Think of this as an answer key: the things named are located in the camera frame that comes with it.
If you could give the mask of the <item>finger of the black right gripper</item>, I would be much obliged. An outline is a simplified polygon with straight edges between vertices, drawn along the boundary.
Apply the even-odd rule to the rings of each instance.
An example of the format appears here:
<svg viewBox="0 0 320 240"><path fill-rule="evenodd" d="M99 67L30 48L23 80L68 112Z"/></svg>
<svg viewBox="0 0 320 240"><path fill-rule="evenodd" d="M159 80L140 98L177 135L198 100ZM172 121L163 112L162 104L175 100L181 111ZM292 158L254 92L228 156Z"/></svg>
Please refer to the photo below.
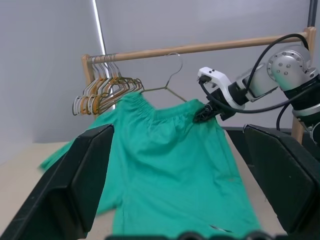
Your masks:
<svg viewBox="0 0 320 240"><path fill-rule="evenodd" d="M199 112L200 117L214 117L216 115L216 108L214 105L206 104Z"/></svg>
<svg viewBox="0 0 320 240"><path fill-rule="evenodd" d="M205 123L213 118L212 115L207 115L207 114L196 114L193 118L193 122L196 124L201 124Z"/></svg>

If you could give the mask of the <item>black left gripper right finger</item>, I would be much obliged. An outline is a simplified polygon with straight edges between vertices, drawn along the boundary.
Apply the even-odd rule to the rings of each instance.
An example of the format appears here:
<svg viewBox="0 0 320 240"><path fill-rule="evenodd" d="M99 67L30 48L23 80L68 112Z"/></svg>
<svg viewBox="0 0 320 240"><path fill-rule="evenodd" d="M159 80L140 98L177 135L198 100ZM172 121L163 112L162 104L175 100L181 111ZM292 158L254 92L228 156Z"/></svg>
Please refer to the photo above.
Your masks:
<svg viewBox="0 0 320 240"><path fill-rule="evenodd" d="M246 125L257 182L288 235L320 235L320 162L278 130Z"/></svg>

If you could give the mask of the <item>black ribbed pole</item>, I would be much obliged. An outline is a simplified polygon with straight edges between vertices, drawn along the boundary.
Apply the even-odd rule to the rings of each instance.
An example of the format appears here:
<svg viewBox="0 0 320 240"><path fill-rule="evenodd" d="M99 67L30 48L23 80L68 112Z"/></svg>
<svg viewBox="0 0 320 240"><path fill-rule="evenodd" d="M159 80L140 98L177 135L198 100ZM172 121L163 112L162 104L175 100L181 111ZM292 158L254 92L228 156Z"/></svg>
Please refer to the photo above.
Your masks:
<svg viewBox="0 0 320 240"><path fill-rule="evenodd" d="M308 22L307 22L308 27L313 26L314 8L315 8L315 0L309 0L309 11L308 11Z"/></svg>

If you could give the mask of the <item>green shorts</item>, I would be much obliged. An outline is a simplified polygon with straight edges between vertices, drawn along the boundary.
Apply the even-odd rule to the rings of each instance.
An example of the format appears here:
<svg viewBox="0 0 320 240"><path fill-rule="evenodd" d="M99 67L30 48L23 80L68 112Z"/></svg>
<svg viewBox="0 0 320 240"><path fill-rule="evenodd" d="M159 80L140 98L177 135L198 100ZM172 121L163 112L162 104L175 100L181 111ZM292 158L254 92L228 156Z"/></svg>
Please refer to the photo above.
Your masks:
<svg viewBox="0 0 320 240"><path fill-rule="evenodd" d="M260 229L224 130L196 124L194 99L154 108L132 92L93 123L114 126L98 214L115 210L114 235L185 232L243 237Z"/></svg>

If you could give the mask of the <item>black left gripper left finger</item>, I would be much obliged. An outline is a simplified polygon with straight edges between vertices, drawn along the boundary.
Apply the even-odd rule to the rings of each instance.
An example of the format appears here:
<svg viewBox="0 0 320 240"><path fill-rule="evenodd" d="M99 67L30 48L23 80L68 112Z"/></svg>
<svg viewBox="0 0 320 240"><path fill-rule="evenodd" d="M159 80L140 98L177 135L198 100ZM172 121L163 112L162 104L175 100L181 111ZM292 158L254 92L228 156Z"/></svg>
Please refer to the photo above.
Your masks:
<svg viewBox="0 0 320 240"><path fill-rule="evenodd" d="M114 127L79 135L40 178L0 240L79 240L91 231L105 185Z"/></svg>

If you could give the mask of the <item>wooden clothes rack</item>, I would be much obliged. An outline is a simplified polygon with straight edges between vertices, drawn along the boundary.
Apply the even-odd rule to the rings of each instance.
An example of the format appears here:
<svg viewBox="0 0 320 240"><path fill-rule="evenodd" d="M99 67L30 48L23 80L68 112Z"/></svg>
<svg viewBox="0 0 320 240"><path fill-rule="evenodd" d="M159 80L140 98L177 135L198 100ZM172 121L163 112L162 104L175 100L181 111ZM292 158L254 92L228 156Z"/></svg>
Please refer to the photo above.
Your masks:
<svg viewBox="0 0 320 240"><path fill-rule="evenodd" d="M314 49L315 49L315 40L316 40L316 28L314 26L307 27L305 28L304 32L300 32L297 34L302 35L303 38L307 41L309 51L311 54L311 59L313 59ZM126 53L115 53L115 55L111 54L112 55L111 62L162 57L170 53L178 53L182 55L182 54L190 54L190 53L217 51L217 50L264 46L264 45L271 44L273 41L275 41L280 37L281 36L268 36L268 37L249 38L249 39L242 39L242 40L233 40L233 41L192 44L192 45L160 48L160 49L140 50L140 51L126 52ZM299 41L300 40L297 37L290 37L282 40L280 43L290 43L290 42L299 42ZM95 79L93 64L107 63L109 62L109 60L107 60L106 55L89 56L88 54L85 54L81 57L81 62L83 66L84 75L86 77L86 84L89 85ZM304 135L303 126L299 123L299 121L295 117L293 117L291 136L301 144L303 140L303 135Z"/></svg>

